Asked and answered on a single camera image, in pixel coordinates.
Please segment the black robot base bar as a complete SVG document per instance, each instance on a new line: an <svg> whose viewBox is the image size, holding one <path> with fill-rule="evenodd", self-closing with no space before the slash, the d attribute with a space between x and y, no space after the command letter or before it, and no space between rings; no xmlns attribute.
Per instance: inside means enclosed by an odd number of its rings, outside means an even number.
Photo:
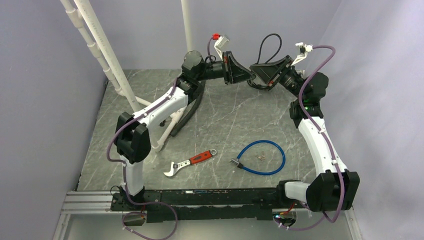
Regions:
<svg viewBox="0 0 424 240"><path fill-rule="evenodd" d="M148 223L188 220L272 220L292 217L302 206L283 198L276 187L228 189L147 189L143 196L127 199L120 189L112 194L113 212L145 213Z"/></svg>

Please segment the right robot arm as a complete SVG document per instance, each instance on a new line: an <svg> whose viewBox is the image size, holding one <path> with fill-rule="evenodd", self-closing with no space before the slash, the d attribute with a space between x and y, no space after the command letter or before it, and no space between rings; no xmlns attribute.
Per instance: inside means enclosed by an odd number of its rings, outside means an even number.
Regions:
<svg viewBox="0 0 424 240"><path fill-rule="evenodd" d="M300 180L281 180L275 194L276 203L289 207L294 201L307 204L313 212L349 210L357 193L360 177L349 171L337 154L327 133L320 100L326 94L329 78L315 73L310 81L295 70L290 56L271 62L254 63L249 68L268 87L281 84L295 97L289 114L295 127L306 141L311 153L316 178L312 183Z"/></svg>

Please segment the silver lock keys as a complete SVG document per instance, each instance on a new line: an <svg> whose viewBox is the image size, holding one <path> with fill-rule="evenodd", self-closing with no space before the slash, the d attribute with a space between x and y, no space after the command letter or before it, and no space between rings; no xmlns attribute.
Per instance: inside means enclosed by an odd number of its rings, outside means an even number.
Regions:
<svg viewBox="0 0 424 240"><path fill-rule="evenodd" d="M260 161L264 161L267 159L264 151L262 151L260 154L256 154L255 157L258 158Z"/></svg>

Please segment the black cable padlock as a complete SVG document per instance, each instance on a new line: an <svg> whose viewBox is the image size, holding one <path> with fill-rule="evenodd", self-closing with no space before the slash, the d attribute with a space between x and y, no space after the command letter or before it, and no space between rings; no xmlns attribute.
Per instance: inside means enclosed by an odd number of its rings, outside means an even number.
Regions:
<svg viewBox="0 0 424 240"><path fill-rule="evenodd" d="M273 32L267 34L259 45L255 64L270 63L281 51L283 46L283 38L280 34Z"/></svg>

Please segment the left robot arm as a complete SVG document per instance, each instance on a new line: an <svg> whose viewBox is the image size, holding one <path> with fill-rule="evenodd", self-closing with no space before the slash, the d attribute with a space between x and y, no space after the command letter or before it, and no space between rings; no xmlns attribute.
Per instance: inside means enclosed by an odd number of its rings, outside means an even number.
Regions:
<svg viewBox="0 0 424 240"><path fill-rule="evenodd" d="M203 90L202 82L222 78L227 85L254 80L255 75L239 64L231 51L222 53L222 59L206 62L197 50L187 52L181 65L181 73L172 87L144 109L122 113L117 121L113 143L123 163L124 204L131 210L144 203L143 160L152 145L150 132L172 113L188 106Z"/></svg>

